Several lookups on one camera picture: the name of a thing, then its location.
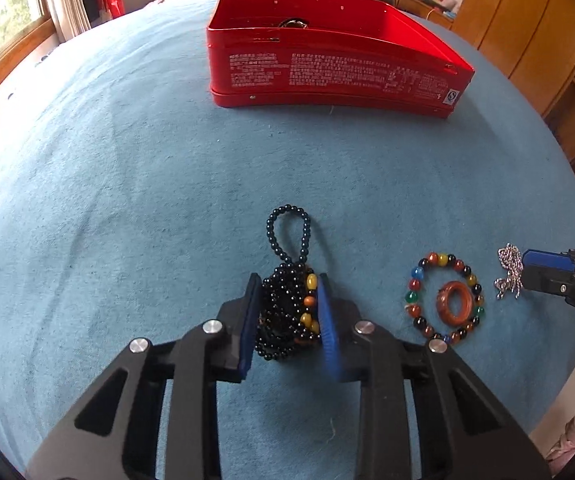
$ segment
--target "red tin box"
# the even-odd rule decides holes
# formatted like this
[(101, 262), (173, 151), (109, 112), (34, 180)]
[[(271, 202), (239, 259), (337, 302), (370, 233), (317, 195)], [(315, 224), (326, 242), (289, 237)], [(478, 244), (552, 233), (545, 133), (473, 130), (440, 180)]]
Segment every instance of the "red tin box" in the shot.
[[(280, 27), (288, 20), (305, 28)], [(220, 0), (207, 28), (223, 107), (327, 104), (446, 118), (474, 69), (377, 0)]]

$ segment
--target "red bead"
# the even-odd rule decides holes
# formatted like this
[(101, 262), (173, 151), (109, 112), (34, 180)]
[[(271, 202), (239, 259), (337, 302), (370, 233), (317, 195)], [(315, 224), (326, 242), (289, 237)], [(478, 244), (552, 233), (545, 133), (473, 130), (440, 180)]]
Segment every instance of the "red bead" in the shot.
[(421, 315), (421, 306), (417, 304), (410, 304), (405, 307), (405, 310), (410, 314), (410, 317), (413, 317), (414, 319)]

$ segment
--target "wooden wardrobe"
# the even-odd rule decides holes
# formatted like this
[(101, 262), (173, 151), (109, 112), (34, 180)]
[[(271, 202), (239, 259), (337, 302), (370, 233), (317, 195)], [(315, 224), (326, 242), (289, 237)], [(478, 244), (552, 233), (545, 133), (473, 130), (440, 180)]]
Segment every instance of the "wooden wardrobe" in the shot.
[(451, 30), (521, 91), (575, 172), (575, 0), (463, 0)]

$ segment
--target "black bead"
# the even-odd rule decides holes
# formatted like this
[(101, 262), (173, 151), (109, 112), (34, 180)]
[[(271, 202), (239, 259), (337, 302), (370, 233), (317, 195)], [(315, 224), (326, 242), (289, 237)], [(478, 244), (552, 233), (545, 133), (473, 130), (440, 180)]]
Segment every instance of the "black bead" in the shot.
[(427, 319), (425, 319), (423, 316), (418, 316), (417, 318), (414, 319), (415, 328), (423, 330), (426, 326), (427, 326)]

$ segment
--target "ring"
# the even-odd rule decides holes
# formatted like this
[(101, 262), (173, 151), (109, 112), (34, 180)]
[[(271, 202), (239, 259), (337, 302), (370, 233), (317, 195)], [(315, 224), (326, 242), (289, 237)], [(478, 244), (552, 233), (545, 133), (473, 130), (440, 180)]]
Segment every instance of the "ring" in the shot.
[[(461, 310), (455, 315), (449, 308), (449, 297), (458, 294), (461, 298)], [(437, 295), (437, 311), (443, 323), (449, 326), (461, 326), (467, 323), (472, 314), (472, 295), (467, 285), (461, 282), (447, 282), (442, 286)]]

